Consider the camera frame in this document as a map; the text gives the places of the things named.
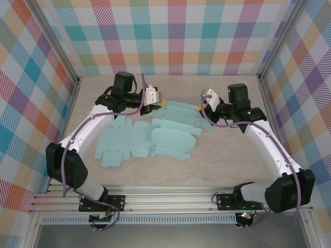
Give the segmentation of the light blue cardboard box base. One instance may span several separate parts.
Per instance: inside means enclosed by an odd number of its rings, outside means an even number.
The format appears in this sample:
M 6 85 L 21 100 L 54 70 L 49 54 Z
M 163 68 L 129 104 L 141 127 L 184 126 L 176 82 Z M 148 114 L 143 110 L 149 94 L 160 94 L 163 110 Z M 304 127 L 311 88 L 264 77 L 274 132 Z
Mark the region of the light blue cardboard box base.
M 94 159 L 101 161 L 101 167 L 119 167 L 130 157 L 147 157 L 154 147 L 151 135 L 155 128 L 148 121 L 119 116 L 99 134 Z

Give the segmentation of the aluminium right corner post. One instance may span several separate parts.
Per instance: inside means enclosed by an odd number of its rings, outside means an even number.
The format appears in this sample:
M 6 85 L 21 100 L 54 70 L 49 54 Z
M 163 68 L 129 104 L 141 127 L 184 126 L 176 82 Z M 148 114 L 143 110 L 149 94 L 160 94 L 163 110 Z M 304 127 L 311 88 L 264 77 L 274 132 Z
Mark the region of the aluminium right corner post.
M 263 61 L 260 64 L 260 68 L 257 72 L 259 82 L 263 82 L 266 75 L 272 68 L 277 56 L 279 55 L 285 42 L 288 40 L 289 35 L 291 34 L 308 2 L 309 0 L 290 1 L 285 14 L 283 15 L 283 19 L 275 32 L 275 37 L 272 39 L 268 50 L 264 54 L 265 56 Z

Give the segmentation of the left circuit board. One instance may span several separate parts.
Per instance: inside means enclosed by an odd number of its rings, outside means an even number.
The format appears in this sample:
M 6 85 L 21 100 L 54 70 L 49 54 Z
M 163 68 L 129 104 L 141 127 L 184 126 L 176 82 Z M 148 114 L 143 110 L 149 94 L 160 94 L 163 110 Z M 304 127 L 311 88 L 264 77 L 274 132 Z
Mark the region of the left circuit board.
M 101 214 L 91 214 L 88 218 L 90 223 L 109 223 L 112 219 L 112 215 L 108 213 L 101 213 Z

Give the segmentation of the right circuit board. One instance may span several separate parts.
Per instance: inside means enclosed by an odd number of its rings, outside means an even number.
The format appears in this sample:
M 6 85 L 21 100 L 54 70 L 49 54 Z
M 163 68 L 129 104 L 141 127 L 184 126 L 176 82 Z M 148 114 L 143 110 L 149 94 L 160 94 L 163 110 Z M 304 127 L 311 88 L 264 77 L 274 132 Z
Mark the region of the right circuit board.
M 238 222 L 240 221 L 246 221 L 246 220 L 250 220 L 254 217 L 254 213 L 253 212 L 241 212 L 241 213 L 237 213 L 236 214 L 236 219 Z

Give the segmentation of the grey metal shelf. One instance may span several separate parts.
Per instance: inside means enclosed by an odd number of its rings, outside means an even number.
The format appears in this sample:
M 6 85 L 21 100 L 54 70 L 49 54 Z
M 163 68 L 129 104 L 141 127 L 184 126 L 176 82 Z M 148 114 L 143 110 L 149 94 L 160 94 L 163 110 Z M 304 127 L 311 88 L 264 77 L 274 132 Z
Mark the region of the grey metal shelf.
M 35 248 L 311 248 L 301 223 L 280 228 L 270 221 L 252 229 L 235 225 L 43 225 Z

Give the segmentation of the circuit board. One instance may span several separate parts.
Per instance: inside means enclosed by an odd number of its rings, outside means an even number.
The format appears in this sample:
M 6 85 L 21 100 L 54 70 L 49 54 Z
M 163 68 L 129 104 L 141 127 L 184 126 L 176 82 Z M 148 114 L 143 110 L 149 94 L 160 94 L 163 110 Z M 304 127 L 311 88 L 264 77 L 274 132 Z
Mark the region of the circuit board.
M 90 223 L 109 223 L 112 219 L 112 215 L 108 213 L 101 213 L 101 214 L 91 214 L 88 218 Z
M 237 213 L 236 214 L 236 219 L 238 222 L 240 221 L 246 221 L 246 220 L 250 220 L 254 217 L 254 213 L 253 212 L 241 212 L 241 213 Z

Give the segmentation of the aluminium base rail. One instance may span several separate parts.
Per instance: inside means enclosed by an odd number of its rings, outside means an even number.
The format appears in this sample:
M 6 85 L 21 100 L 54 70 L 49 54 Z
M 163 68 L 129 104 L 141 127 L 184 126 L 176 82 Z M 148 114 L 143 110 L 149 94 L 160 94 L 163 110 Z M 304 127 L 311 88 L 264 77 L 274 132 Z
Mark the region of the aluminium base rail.
M 123 213 L 216 213 L 216 192 L 232 193 L 232 187 L 139 187 L 108 185 L 111 195 L 125 195 Z M 62 185 L 51 184 L 45 194 L 36 194 L 30 214 L 78 214 L 79 196 L 72 190 L 62 197 Z

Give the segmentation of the aluminium left side rail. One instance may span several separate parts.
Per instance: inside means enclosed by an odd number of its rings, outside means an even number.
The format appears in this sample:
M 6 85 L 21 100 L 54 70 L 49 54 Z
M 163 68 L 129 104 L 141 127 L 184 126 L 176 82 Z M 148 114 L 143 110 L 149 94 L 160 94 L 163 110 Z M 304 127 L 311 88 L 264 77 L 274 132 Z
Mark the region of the aluminium left side rail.
M 56 135 L 55 143 L 59 143 L 62 139 L 64 139 L 66 137 L 66 132 L 67 132 L 67 129 L 68 129 L 71 117 L 72 117 L 72 112 L 73 112 L 73 109 L 74 109 L 74 105 L 76 103 L 76 100 L 77 100 L 77 97 L 78 97 L 78 94 L 79 94 L 79 91 L 80 91 L 80 88 L 81 88 L 82 80 L 83 80 L 83 77 L 79 78 L 76 81 L 76 84 L 75 84 L 74 89 L 73 89 L 73 94 L 72 94 L 70 106 L 68 107 L 65 122 L 63 124 L 63 128 L 60 131 L 59 135 Z M 54 183 L 53 178 L 48 176 L 48 182 L 46 184 L 44 194 L 47 194 L 49 192 L 49 186 L 53 183 Z

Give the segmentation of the aluminium right side rail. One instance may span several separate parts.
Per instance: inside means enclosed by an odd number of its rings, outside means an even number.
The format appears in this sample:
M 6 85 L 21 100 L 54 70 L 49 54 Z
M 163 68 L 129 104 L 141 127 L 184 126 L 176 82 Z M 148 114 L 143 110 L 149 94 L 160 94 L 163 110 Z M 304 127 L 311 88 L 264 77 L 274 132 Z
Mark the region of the aluminium right side rail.
M 273 115 L 270 100 L 267 97 L 266 87 L 263 82 L 259 82 L 258 78 L 257 81 L 267 115 L 267 121 L 260 121 L 259 125 L 268 132 L 267 134 L 260 132 L 262 141 L 257 145 L 257 148 L 270 170 L 272 181 L 275 182 L 283 174 L 290 175 L 292 173 L 288 165 L 292 165 L 296 173 L 299 172 L 300 165 L 286 151 Z

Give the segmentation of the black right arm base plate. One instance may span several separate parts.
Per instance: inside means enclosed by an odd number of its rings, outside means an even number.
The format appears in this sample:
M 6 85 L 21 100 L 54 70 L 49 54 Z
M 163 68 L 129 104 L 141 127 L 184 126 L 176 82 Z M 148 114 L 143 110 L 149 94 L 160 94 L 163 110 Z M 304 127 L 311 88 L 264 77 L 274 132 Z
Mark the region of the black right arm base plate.
M 217 194 L 217 209 L 222 210 L 262 210 L 262 207 L 251 201 L 237 203 L 233 194 Z

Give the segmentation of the teal paper box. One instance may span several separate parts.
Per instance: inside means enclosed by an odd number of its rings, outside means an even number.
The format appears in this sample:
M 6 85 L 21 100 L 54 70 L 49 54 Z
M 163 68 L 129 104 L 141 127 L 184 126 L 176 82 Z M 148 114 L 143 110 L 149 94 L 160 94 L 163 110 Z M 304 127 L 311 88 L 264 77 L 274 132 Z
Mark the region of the teal paper box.
M 189 160 L 196 137 L 212 126 L 200 114 L 201 108 L 185 103 L 168 101 L 152 111 L 151 155 L 162 155 L 178 160 Z

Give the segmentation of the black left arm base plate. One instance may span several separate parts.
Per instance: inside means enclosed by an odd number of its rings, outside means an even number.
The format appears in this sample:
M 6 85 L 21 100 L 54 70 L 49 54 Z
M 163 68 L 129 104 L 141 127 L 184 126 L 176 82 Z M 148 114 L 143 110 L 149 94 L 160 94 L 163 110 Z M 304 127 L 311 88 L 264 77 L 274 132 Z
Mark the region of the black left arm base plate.
M 120 212 L 124 211 L 125 206 L 125 195 L 108 195 L 107 200 L 104 198 L 100 199 L 99 201 L 103 201 L 107 204 L 114 205 Z M 80 197 L 79 198 L 79 212 L 106 212 L 109 211 L 109 207 L 95 203 L 86 197 Z

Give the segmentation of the aluminium corner post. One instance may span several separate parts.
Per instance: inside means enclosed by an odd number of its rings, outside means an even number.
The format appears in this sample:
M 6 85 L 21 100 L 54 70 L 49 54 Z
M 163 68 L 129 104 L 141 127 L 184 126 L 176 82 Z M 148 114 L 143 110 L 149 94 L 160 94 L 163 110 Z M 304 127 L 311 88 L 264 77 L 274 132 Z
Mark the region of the aluminium corner post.
M 257 72 L 259 82 L 263 82 L 266 75 L 272 68 L 277 56 L 279 55 L 285 42 L 288 40 L 289 35 L 291 34 L 308 2 L 309 0 L 290 1 L 285 14 L 283 15 L 283 19 L 275 32 L 275 37 L 272 39 L 268 50 L 264 54 L 265 56 L 263 61 L 260 64 L 260 68 Z
M 52 0 L 24 0 L 24 2 L 36 18 L 71 80 L 76 85 L 80 85 L 85 75 L 85 69 Z

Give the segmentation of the aluminium left corner post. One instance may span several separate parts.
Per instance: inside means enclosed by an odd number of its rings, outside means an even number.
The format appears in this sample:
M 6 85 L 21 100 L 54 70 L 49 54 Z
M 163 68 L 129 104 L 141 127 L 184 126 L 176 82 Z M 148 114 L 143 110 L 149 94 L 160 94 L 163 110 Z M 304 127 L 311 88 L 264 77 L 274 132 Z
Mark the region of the aluminium left corner post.
M 80 85 L 85 75 L 85 69 L 52 0 L 24 0 L 24 2 L 36 18 L 71 80 L 76 85 Z

